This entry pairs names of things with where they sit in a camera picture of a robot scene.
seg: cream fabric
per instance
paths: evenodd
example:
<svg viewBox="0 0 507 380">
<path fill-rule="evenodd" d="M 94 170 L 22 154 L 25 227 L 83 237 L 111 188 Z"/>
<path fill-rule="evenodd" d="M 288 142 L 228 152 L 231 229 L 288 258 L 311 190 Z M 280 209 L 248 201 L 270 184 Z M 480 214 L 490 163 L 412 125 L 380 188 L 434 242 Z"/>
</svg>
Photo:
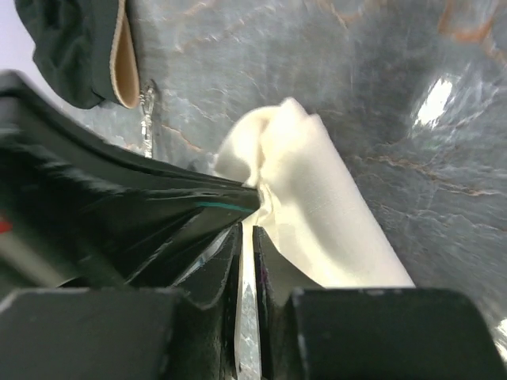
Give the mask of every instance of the cream fabric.
<svg viewBox="0 0 507 380">
<path fill-rule="evenodd" d="M 261 194 L 261 209 L 243 223 L 245 276 L 254 275 L 251 233 L 258 225 L 324 287 L 414 285 L 321 119 L 294 99 L 244 115 L 218 153 L 215 174 Z"/>
</svg>

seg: black plastic part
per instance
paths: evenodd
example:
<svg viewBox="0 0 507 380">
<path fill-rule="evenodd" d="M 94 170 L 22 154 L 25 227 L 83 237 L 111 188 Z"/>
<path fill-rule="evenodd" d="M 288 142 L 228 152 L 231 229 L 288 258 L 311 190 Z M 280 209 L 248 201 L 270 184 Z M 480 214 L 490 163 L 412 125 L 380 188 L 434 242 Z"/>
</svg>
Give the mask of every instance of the black plastic part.
<svg viewBox="0 0 507 380">
<path fill-rule="evenodd" d="M 178 288 L 25 290 L 0 304 L 0 378 L 225 380 L 241 230 Z"/>
<path fill-rule="evenodd" d="M 0 77 L 0 177 L 13 232 L 33 231 L 34 250 L 44 241 L 93 287 L 169 286 L 259 205 L 254 189 L 109 145 L 12 72 Z"/>
<path fill-rule="evenodd" d="M 486 323 L 463 295 L 296 288 L 282 303 L 288 284 L 308 286 L 309 279 L 295 268 L 289 279 L 267 236 L 256 230 L 254 239 L 264 378 L 507 379 Z M 283 284 L 280 271 L 286 271 Z"/>
</svg>

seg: fabric fold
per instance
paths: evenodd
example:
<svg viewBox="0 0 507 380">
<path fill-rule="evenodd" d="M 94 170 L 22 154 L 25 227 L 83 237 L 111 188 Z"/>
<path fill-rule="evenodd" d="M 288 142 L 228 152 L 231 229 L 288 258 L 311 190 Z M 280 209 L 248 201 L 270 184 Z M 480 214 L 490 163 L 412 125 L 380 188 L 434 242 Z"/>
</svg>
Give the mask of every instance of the fabric fold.
<svg viewBox="0 0 507 380">
<path fill-rule="evenodd" d="M 243 223 L 244 254 L 257 225 L 324 287 L 414 285 L 320 117 L 294 99 L 244 115 L 219 150 L 215 174 L 259 190 L 261 208 Z"/>
</svg>

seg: red marking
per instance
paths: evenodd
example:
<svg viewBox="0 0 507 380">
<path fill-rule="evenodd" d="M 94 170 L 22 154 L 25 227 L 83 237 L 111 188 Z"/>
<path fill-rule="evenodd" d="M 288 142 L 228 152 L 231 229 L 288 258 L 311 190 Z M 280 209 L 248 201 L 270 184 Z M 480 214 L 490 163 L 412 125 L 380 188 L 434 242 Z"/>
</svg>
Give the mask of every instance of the red marking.
<svg viewBox="0 0 507 380">
<path fill-rule="evenodd" d="M 12 224 L 7 222 L 5 219 L 3 219 L 0 216 L 0 234 L 3 234 L 4 232 L 9 232 L 13 229 Z"/>
</svg>

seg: white cloth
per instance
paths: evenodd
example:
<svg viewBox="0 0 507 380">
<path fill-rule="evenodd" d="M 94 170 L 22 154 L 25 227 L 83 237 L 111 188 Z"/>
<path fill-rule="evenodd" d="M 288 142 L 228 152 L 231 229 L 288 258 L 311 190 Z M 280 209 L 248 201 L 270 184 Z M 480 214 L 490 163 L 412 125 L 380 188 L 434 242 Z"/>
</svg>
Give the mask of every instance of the white cloth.
<svg viewBox="0 0 507 380">
<path fill-rule="evenodd" d="M 414 285 L 320 117 L 309 116 L 294 99 L 244 115 L 218 153 L 215 174 L 261 194 L 261 209 L 243 223 L 243 259 L 250 267 L 257 225 L 324 287 Z"/>
</svg>

